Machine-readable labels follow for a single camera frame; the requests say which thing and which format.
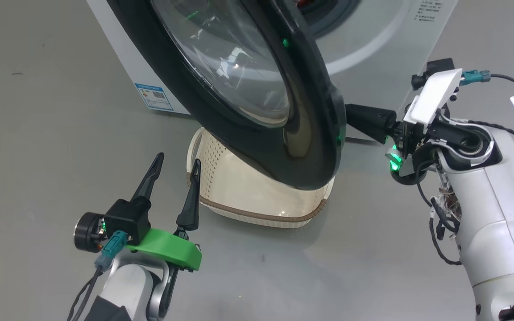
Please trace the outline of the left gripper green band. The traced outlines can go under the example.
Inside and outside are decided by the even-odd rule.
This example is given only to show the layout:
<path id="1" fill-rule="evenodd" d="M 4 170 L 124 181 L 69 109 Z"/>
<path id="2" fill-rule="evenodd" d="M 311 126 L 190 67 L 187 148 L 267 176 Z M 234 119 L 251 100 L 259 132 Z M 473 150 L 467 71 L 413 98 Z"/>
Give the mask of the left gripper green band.
<path id="1" fill-rule="evenodd" d="M 131 201 L 137 198 L 150 199 L 155 181 L 159 178 L 165 155 L 157 153 L 149 170 L 139 183 Z M 179 230 L 195 231 L 199 227 L 199 199 L 201 180 L 201 162 L 195 159 L 190 173 L 190 188 L 183 209 L 177 217 Z M 187 239 L 173 235 L 171 232 L 151 228 L 139 245 L 127 244 L 129 250 L 159 258 L 175 264 L 184 270 L 197 272 L 201 265 L 202 252 L 196 244 Z"/>

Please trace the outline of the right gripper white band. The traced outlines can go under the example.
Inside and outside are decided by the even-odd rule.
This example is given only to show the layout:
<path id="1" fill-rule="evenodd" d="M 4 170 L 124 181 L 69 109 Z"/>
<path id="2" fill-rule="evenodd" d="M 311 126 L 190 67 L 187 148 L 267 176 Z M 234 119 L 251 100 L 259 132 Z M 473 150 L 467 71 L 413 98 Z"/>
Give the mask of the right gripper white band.
<path id="1" fill-rule="evenodd" d="M 431 75 L 420 94 L 412 100 L 402 121 L 397 114 L 385 108 L 346 104 L 345 116 L 349 126 L 359 130 L 380 144 L 387 138 L 394 140 L 387 158 L 391 163 L 391 175 L 402 185 L 416 185 L 425 176 L 426 162 L 433 161 L 431 144 L 427 142 L 429 126 L 455 93 L 460 84 L 461 68 L 441 71 Z"/>

